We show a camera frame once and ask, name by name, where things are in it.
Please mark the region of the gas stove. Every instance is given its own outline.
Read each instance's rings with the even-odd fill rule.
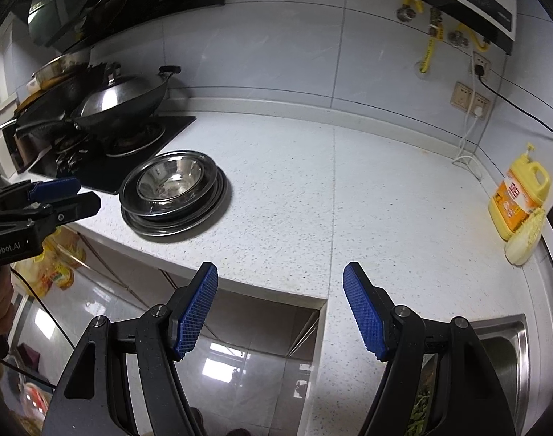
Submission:
[[[74,132],[54,142],[30,172],[49,178],[74,176],[84,187],[116,195],[136,166],[157,154],[195,119],[152,116],[137,131],[112,139]]]

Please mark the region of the black power cord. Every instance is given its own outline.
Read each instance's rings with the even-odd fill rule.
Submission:
[[[51,317],[51,319],[54,321],[55,325],[57,326],[57,328],[60,330],[60,332],[62,333],[62,335],[65,337],[65,339],[68,341],[68,343],[71,345],[71,348],[75,349],[75,345],[72,343],[72,341],[69,339],[69,337],[66,335],[66,333],[64,332],[64,329],[61,328],[61,326],[58,324],[58,321],[56,319],[54,319],[54,316],[51,314],[51,312],[49,311],[49,309],[46,307],[46,305],[44,303],[42,303],[42,300],[39,298],[39,296],[36,294],[36,292],[32,289],[32,287],[30,286],[30,284],[26,281],[26,279],[20,275],[19,272],[16,272],[16,270],[14,270],[12,267],[10,268],[10,270],[12,271],[12,273],[14,275],[16,275],[23,283],[24,285],[26,285],[28,287],[28,290],[30,290],[30,293],[34,296],[34,298],[36,298],[36,300],[38,301],[38,303],[40,303],[40,306],[43,307],[44,311],[46,311],[46,313]]]
[[[25,377],[28,377],[28,378],[34,380],[35,382],[38,382],[39,384],[46,385],[47,387],[50,387],[53,390],[55,390],[57,388],[56,385],[52,385],[50,382],[46,382],[46,380],[42,380],[42,378],[36,377],[36,375],[33,375],[30,372],[26,372],[25,370],[22,370],[21,368],[12,365],[10,362],[6,362],[4,359],[0,358],[0,364],[6,366],[8,368],[11,368],[12,370],[24,375]]]
[[[476,75],[478,75],[478,80],[480,81],[480,83],[482,85],[484,85],[488,90],[490,90],[492,93],[494,93],[496,96],[499,96],[500,98],[502,98],[504,101],[506,101],[507,103],[511,104],[513,107],[515,107],[517,110],[519,110],[521,113],[524,113],[526,116],[530,116],[533,120],[537,121],[538,123],[542,124],[544,127],[546,127],[546,129],[548,129],[551,133],[553,133],[553,128],[550,127],[548,124],[546,124],[544,121],[540,120],[539,118],[537,118],[536,116],[534,116],[533,114],[530,114],[529,112],[523,110],[520,106],[516,106],[514,103],[512,103],[512,101],[510,101],[508,98],[506,98],[505,96],[502,96],[500,93],[498,93],[496,90],[490,88],[488,85],[486,85],[484,83],[484,81],[482,80],[482,77],[484,76],[484,67],[479,65],[479,64],[476,64],[474,66],[474,73]]]

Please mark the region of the wall socket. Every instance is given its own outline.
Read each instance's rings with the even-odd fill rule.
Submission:
[[[485,58],[480,52],[474,51],[474,65],[481,65],[484,67],[484,75],[482,76],[482,80],[488,79],[488,74],[490,73],[490,61]],[[472,59],[470,59],[470,74],[472,74],[474,77],[474,67],[472,67]]]
[[[454,87],[454,92],[452,94],[452,99],[450,100],[450,103],[466,113],[468,111],[468,105],[470,104],[471,98],[472,88],[469,88],[466,85],[461,84],[460,82],[456,82],[456,86]],[[482,107],[482,115],[479,116],[479,119],[484,120],[486,119],[488,109],[490,108],[490,100],[476,92],[474,103],[472,104],[472,108],[470,109],[471,116],[473,116],[475,109],[479,106]]]

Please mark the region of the speckled countertop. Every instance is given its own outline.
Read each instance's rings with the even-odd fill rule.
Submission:
[[[530,339],[537,332],[487,194],[449,159],[338,126],[229,113],[198,113],[164,150],[175,149],[205,152],[226,173],[232,199],[215,224],[181,241],[147,241],[125,225],[118,198],[100,193],[100,213],[78,228],[168,270],[211,261],[243,292],[254,285],[257,296],[326,300],[301,421],[307,434],[356,435],[383,372],[342,290],[348,262],[422,317],[524,313]]]

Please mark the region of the white power cord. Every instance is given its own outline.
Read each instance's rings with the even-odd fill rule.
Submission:
[[[464,165],[473,176],[475,176],[478,180],[482,179],[482,171],[480,169],[480,164],[478,160],[473,155],[462,155],[464,152],[464,149],[466,149],[466,141],[472,131],[474,130],[476,123],[478,122],[478,118],[482,116],[482,107],[478,106],[474,110],[474,121],[470,125],[470,128],[468,127],[468,118],[470,117],[470,111],[472,111],[472,105],[474,104],[474,100],[476,98],[476,78],[474,74],[474,51],[470,51],[470,72],[472,73],[472,95],[470,96],[470,102],[468,103],[468,109],[466,110],[466,116],[464,116],[464,123],[463,123],[463,135],[460,138],[460,142],[458,142],[458,152],[456,153],[456,156],[452,160],[452,164],[460,163]],[[470,163],[474,161],[476,165],[478,166],[479,173],[476,173],[474,170],[472,170],[472,167],[470,166]]]

